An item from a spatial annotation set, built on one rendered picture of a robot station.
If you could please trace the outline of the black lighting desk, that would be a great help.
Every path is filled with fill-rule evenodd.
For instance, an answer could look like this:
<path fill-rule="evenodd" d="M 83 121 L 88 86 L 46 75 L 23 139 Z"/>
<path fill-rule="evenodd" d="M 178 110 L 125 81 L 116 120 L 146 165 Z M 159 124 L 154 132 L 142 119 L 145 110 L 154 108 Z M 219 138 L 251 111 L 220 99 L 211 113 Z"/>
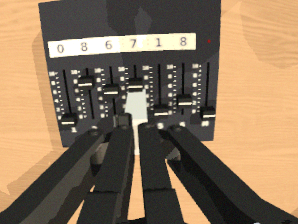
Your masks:
<path fill-rule="evenodd" d="M 90 129 L 113 131 L 128 90 L 143 89 L 157 128 L 180 124 L 214 141 L 221 0 L 55 0 L 38 8 L 63 148 Z"/>

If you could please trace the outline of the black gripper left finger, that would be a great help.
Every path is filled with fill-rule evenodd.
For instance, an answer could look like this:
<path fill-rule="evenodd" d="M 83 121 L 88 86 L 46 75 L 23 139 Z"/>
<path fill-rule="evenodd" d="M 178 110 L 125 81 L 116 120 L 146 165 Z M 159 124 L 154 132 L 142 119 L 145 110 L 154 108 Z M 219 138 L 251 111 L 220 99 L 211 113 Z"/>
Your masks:
<path fill-rule="evenodd" d="M 76 224 L 128 219 L 138 155 L 136 96 L 128 90 L 125 111 L 113 116 L 113 131 L 86 131 L 0 212 L 0 224 L 67 224 L 83 200 Z"/>

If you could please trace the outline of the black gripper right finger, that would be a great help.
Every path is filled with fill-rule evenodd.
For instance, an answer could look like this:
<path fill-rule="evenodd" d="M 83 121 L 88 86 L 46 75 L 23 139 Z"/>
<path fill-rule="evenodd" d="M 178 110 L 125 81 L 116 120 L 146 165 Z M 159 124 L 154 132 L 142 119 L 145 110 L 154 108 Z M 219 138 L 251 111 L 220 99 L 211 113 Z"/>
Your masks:
<path fill-rule="evenodd" d="M 147 224 L 185 224 L 165 159 L 210 224 L 298 224 L 297 217 L 262 199 L 186 127 L 157 128 L 145 89 L 137 92 L 135 124 Z"/>

